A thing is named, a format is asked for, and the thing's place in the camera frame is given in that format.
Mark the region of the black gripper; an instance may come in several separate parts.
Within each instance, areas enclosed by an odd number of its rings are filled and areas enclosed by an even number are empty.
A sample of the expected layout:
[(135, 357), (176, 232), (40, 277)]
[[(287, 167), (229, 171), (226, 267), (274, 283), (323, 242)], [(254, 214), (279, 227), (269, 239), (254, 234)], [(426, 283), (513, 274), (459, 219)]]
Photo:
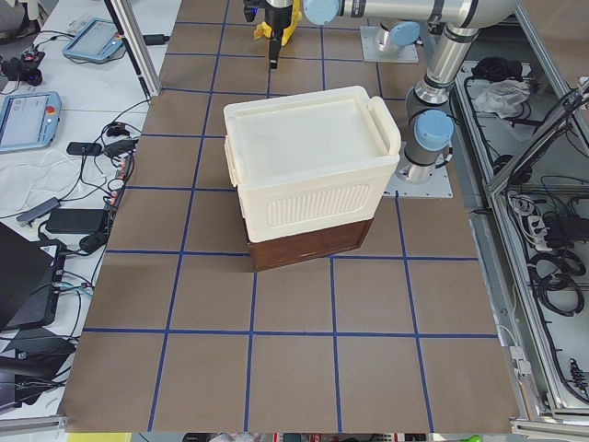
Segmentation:
[(264, 20), (271, 27), (269, 41), (269, 67), (276, 69), (281, 50), (281, 33), (291, 25), (293, 0), (244, 0), (243, 13), (247, 22), (252, 22), (260, 9), (264, 10)]

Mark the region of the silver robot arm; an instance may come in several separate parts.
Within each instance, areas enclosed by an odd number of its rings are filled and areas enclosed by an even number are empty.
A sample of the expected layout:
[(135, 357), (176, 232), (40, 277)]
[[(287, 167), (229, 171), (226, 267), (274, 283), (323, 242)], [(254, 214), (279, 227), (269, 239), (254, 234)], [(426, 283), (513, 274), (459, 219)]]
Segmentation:
[(444, 106), (449, 101), (458, 69), (478, 35), (478, 29), (445, 24), (423, 78), (406, 97), (410, 134), (396, 175), (408, 184), (428, 182), (435, 171), (452, 159), (455, 123)]
[(427, 76), (446, 83), (456, 74), (479, 30), (511, 15), (516, 1), (305, 1), (306, 18), (317, 26), (335, 17), (376, 17), (444, 23)]

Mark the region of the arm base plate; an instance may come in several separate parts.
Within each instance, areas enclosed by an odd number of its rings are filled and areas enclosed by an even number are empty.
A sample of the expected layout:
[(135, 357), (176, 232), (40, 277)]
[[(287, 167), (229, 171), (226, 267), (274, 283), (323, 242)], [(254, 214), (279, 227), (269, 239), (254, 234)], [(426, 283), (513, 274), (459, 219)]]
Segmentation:
[(399, 163), (391, 176), (383, 196), (387, 198), (451, 199), (454, 197), (447, 167), (441, 166), (443, 152), (436, 162), (426, 168), (416, 166), (405, 156), (407, 142), (401, 143)]
[(418, 63), (419, 55), (415, 43), (397, 44), (393, 34), (393, 30), (385, 30), (380, 26), (361, 26), (360, 35), (364, 60), (372, 63)]

